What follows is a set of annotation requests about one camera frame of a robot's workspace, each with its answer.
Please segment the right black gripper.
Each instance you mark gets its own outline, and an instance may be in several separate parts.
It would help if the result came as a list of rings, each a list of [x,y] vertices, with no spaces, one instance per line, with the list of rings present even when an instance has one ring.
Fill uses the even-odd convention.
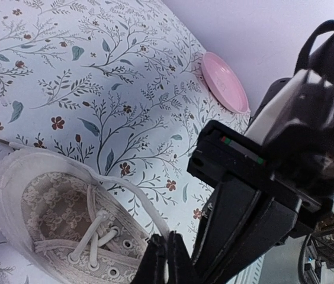
[[[211,120],[187,171],[213,188],[202,209],[191,261],[201,283],[226,283],[288,237],[314,231],[334,196],[311,196],[271,179],[259,145]]]

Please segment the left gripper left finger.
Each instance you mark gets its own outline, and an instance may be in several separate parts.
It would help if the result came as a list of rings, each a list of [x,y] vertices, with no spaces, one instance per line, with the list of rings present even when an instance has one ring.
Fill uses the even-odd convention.
[[[147,243],[146,251],[131,284],[165,283],[166,259],[165,239],[158,234],[153,234]]]

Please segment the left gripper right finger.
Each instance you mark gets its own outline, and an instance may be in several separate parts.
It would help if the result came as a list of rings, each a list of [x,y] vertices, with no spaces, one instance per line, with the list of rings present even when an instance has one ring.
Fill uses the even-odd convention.
[[[171,231],[168,239],[168,283],[199,284],[200,278],[191,263],[182,235]]]

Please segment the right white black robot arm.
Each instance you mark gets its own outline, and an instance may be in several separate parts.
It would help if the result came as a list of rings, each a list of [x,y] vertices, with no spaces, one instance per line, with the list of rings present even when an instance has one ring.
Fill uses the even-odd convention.
[[[271,85],[244,134],[212,120],[188,172],[213,188],[188,269],[226,283],[334,211],[334,20],[302,47],[294,76]]]

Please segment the cream white sneaker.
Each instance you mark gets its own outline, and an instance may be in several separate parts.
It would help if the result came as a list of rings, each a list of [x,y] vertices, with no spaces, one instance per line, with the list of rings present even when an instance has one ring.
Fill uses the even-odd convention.
[[[0,160],[0,231],[61,283],[130,283],[150,235],[107,190],[133,192],[158,228],[170,229],[147,195],[119,177],[53,151],[13,144]]]

